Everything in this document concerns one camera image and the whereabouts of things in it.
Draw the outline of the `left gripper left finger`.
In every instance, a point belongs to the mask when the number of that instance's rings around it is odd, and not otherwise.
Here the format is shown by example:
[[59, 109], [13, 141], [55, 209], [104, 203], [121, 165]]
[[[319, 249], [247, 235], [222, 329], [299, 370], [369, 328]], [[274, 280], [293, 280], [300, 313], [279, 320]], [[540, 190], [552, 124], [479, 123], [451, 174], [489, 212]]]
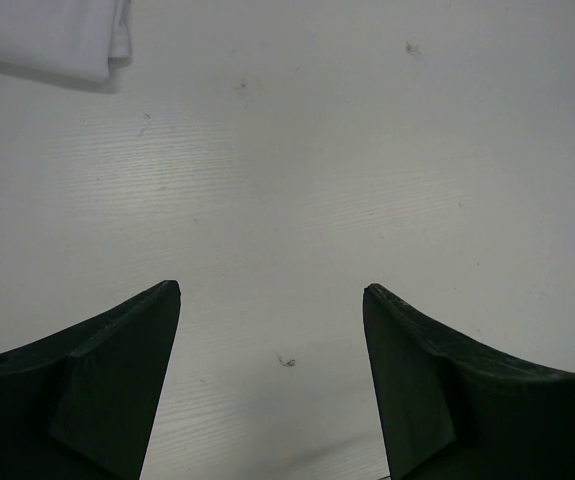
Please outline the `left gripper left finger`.
[[166, 280], [0, 353], [0, 479], [137, 479], [180, 315]]

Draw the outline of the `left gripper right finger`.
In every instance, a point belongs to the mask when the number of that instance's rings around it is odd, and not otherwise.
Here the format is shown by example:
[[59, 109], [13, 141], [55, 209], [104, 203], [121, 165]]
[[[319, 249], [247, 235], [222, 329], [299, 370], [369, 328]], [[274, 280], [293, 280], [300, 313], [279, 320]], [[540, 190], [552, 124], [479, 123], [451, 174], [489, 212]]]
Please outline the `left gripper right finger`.
[[363, 325], [393, 479], [575, 479], [575, 373], [519, 359], [381, 285]]

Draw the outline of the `white t shirt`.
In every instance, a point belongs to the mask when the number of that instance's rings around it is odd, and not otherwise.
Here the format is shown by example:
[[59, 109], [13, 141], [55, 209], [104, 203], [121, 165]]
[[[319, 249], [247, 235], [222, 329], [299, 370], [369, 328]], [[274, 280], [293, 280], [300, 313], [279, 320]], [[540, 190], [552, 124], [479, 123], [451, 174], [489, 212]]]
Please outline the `white t shirt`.
[[0, 62], [103, 83], [131, 57], [124, 0], [0, 1]]

